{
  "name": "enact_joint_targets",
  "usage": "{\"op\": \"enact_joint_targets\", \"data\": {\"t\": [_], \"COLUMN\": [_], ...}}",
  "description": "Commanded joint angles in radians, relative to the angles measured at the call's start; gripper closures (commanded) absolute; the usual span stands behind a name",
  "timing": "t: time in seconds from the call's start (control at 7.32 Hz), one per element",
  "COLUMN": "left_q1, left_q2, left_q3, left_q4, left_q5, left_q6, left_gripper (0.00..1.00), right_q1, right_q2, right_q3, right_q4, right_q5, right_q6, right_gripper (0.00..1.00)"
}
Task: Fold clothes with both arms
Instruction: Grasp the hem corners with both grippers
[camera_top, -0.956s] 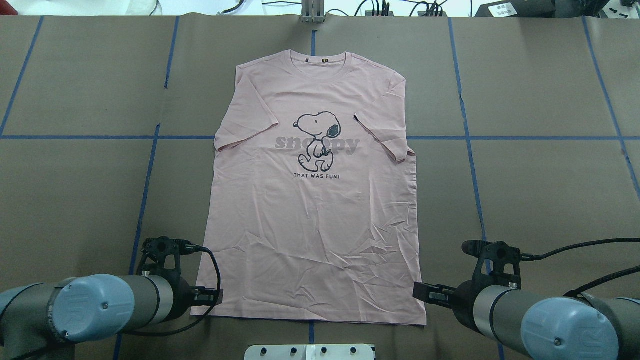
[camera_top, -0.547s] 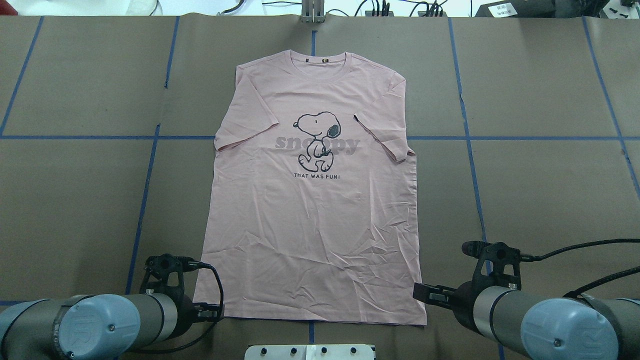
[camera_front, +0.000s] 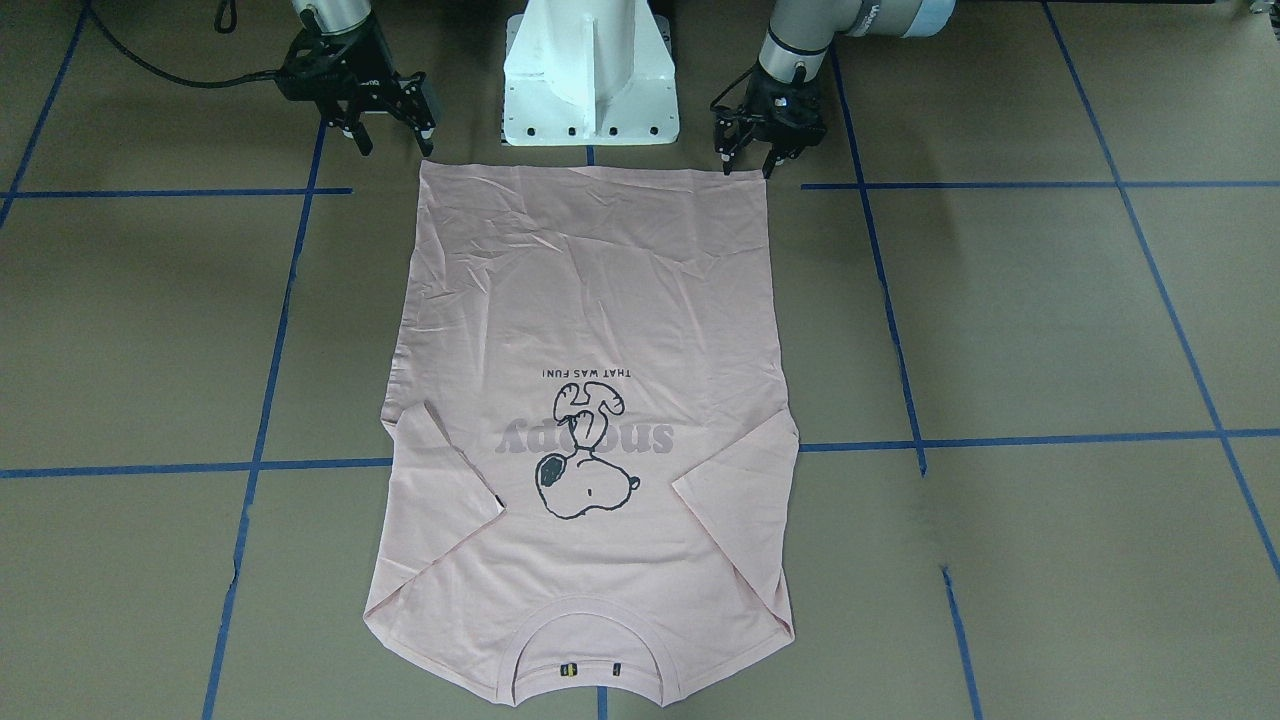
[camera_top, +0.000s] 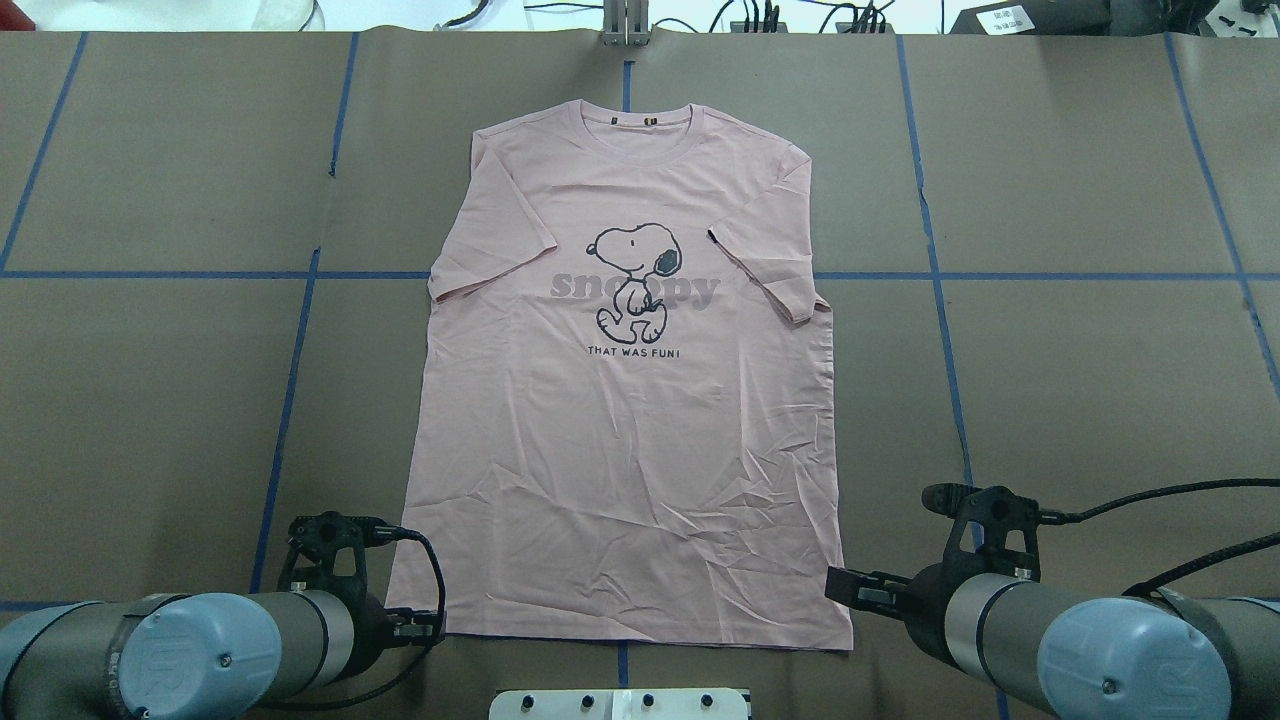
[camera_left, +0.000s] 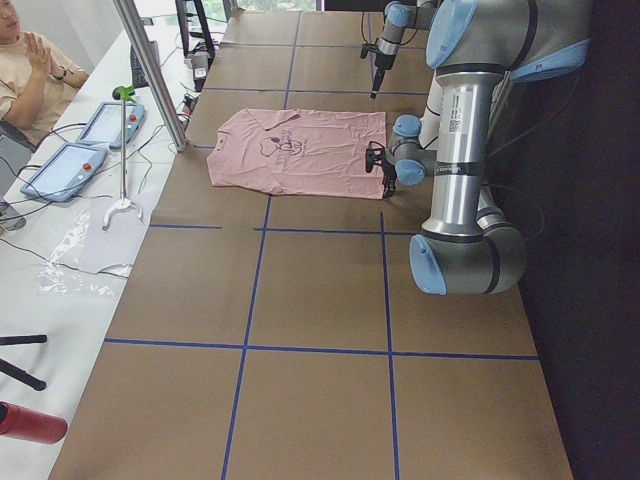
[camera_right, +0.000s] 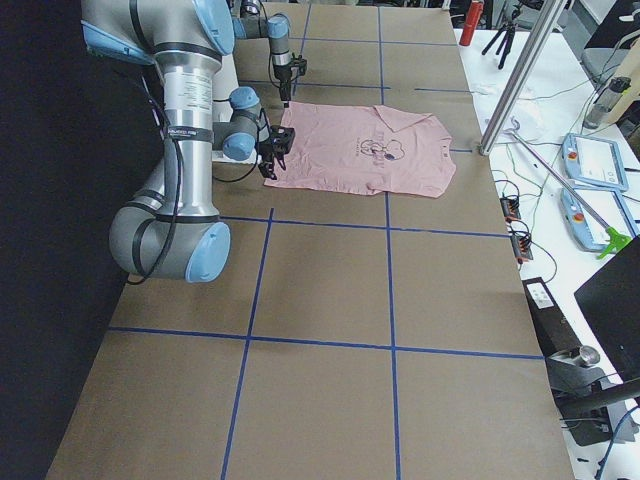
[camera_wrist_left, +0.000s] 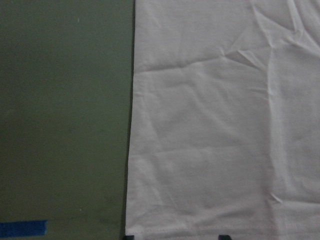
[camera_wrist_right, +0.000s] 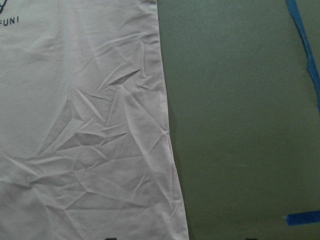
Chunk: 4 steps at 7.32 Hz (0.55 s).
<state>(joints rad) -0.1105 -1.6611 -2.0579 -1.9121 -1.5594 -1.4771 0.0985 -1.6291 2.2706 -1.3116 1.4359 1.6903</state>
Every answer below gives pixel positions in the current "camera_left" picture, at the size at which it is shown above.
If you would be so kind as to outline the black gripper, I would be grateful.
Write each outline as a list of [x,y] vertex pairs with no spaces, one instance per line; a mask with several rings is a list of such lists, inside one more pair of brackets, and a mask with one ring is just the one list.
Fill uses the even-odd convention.
[[383,171],[383,195],[384,196],[393,196],[396,192],[396,180],[397,173],[395,166],[388,162],[387,160],[383,160],[381,162],[381,168]]
[[394,54],[386,54],[381,51],[376,53],[375,66],[376,72],[373,77],[373,84],[371,88],[370,98],[376,99],[383,83],[383,70],[391,70],[395,62]]

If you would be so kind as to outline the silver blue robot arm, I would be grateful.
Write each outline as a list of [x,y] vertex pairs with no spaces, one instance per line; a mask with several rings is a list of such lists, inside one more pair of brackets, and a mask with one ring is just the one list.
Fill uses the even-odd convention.
[[387,149],[398,180],[433,180],[429,217],[409,246],[411,272],[428,294],[491,294],[526,265],[521,233],[483,184],[492,97],[504,80],[534,82],[581,67],[589,1],[393,1],[374,49],[388,70],[407,29],[425,30],[435,104],[398,118]]
[[374,57],[375,73],[370,93],[372,99],[377,97],[385,73],[394,65],[403,45],[405,31],[428,31],[441,4],[442,1],[417,1],[415,5],[391,1],[386,5],[381,36],[374,43],[364,43],[361,49],[362,58],[368,53]]

